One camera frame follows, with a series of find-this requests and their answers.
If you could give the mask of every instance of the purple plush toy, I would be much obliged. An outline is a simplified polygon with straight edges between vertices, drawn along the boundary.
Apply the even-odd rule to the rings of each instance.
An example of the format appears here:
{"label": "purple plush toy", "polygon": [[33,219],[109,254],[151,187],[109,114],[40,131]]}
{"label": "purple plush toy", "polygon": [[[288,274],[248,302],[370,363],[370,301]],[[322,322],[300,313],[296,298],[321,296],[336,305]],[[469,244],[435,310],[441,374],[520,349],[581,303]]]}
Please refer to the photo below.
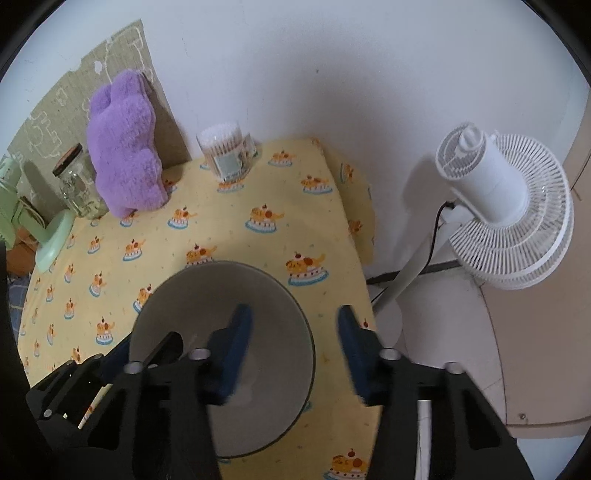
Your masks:
{"label": "purple plush toy", "polygon": [[124,70],[90,100],[86,135],[96,189],[119,218],[133,210],[155,210],[168,200],[154,149],[156,115],[144,82],[137,70]]}

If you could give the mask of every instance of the label on container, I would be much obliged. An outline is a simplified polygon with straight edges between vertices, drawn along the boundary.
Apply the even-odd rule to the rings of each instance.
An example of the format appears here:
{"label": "label on container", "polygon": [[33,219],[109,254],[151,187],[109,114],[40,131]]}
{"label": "label on container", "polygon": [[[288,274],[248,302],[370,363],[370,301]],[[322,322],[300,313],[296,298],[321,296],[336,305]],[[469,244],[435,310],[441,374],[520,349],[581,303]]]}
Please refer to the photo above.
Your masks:
{"label": "label on container", "polygon": [[223,181],[236,180],[242,176],[241,153],[242,145],[224,155],[213,157],[213,161],[215,162]]}

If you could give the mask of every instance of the yellow tablecloth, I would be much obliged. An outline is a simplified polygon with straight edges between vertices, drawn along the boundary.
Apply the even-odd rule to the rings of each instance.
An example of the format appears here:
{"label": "yellow tablecloth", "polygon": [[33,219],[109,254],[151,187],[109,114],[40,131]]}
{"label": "yellow tablecloth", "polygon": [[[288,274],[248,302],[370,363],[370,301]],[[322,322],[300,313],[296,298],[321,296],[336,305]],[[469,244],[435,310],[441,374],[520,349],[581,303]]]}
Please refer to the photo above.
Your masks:
{"label": "yellow tablecloth", "polygon": [[162,209],[121,221],[78,219],[27,293],[18,348],[31,383],[70,358],[107,353],[154,289],[187,264],[251,264],[299,302],[314,336],[316,372],[310,403],[291,430],[259,453],[221,460],[223,477],[365,477],[378,410],[362,406],[352,390],[335,314],[351,304],[360,322],[374,325],[355,249],[357,241],[361,257],[371,257],[373,218],[347,218],[339,188],[351,197],[345,203],[371,210],[368,187],[337,154],[327,157],[334,176],[318,140],[271,142],[231,184],[193,161],[165,172],[170,201]]}

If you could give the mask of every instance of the blue plaid fabric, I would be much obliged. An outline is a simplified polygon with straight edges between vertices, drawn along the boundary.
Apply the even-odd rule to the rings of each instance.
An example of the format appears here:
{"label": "blue plaid fabric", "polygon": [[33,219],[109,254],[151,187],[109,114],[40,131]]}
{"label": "blue plaid fabric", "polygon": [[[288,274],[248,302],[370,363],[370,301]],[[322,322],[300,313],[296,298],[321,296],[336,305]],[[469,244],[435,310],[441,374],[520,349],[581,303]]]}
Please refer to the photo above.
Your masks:
{"label": "blue plaid fabric", "polygon": [[21,328],[22,306],[25,304],[30,281],[29,275],[26,277],[10,275],[8,277],[8,307],[15,341],[18,340],[18,331]]}

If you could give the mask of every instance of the fan stand pole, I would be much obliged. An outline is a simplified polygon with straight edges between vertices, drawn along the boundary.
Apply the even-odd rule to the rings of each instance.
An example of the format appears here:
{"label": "fan stand pole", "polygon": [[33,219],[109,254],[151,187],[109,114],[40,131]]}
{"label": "fan stand pole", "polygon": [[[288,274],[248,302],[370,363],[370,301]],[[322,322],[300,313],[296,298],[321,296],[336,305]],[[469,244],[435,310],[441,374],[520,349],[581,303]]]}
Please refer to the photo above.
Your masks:
{"label": "fan stand pole", "polygon": [[[464,206],[458,205],[454,209],[443,209],[441,212],[441,218],[443,223],[437,230],[435,246],[433,248],[434,256],[441,249],[441,247],[445,245],[454,232],[460,228],[462,224],[474,218],[474,216],[470,210]],[[396,278],[391,282],[388,282],[386,290],[378,297],[372,306],[374,315],[376,316],[376,321],[378,323],[380,323],[378,321],[378,315],[384,311],[386,305],[392,301],[396,301],[398,296],[412,283],[415,278],[418,277],[419,273],[421,273],[421,270],[425,267],[425,262],[429,256],[429,249],[431,247],[432,239],[432,233],[425,237],[425,240],[423,240],[421,245],[419,245],[419,247],[415,250],[415,253],[413,253],[410,260],[408,260],[408,262],[404,265]]]}

